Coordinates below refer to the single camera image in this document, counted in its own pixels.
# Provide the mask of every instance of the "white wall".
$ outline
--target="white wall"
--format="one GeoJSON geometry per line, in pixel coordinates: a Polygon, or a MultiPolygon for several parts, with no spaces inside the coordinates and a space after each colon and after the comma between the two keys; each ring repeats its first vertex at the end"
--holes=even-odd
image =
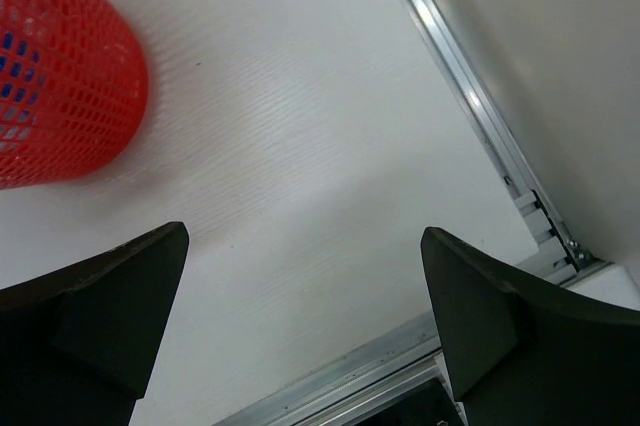
{"type": "Polygon", "coordinates": [[[571,231],[633,262],[640,0],[437,1],[571,231]]]}
{"type": "Polygon", "coordinates": [[[588,276],[569,289],[588,298],[640,311],[640,289],[629,276],[629,270],[619,264],[588,276]]]}

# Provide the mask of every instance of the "white tabletop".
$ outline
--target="white tabletop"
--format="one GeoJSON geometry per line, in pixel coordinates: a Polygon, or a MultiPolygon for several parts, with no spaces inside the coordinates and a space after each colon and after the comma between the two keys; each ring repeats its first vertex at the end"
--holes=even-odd
{"type": "Polygon", "coordinates": [[[132,425],[210,426],[429,308],[427,225],[535,244],[402,0],[112,0],[148,51],[113,165],[0,194],[2,285],[183,220],[132,425]]]}

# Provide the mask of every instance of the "white surface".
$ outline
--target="white surface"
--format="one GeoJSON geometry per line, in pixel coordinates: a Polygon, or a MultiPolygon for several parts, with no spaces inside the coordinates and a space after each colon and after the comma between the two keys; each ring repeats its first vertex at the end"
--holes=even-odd
{"type": "Polygon", "coordinates": [[[640,280],[640,2],[439,2],[572,234],[640,280]]]}
{"type": "Polygon", "coordinates": [[[427,310],[427,225],[535,252],[401,0],[113,2],[153,64],[145,128],[91,178],[0,195],[0,280],[186,222],[133,426],[209,426],[427,310]]]}
{"type": "Polygon", "coordinates": [[[569,288],[583,296],[640,311],[640,290],[624,266],[614,264],[569,288]]]}

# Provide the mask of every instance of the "red plastic basket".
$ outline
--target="red plastic basket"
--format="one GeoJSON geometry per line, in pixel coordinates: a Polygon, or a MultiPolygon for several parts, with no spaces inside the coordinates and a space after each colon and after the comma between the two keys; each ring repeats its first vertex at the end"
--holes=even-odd
{"type": "Polygon", "coordinates": [[[147,93],[140,45],[108,0],[0,0],[0,189],[104,166],[147,93]]]}

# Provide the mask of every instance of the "black plastic part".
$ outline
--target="black plastic part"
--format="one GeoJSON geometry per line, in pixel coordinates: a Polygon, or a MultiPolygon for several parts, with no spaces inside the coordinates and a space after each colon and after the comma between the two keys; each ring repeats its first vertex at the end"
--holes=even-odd
{"type": "Polygon", "coordinates": [[[437,379],[425,383],[361,426],[464,426],[455,405],[437,379]]]}
{"type": "Polygon", "coordinates": [[[129,424],[188,244],[184,225],[170,223],[0,291],[0,424],[129,424]]]}
{"type": "Polygon", "coordinates": [[[504,264],[438,228],[422,257],[470,426],[640,424],[640,313],[504,264]]]}

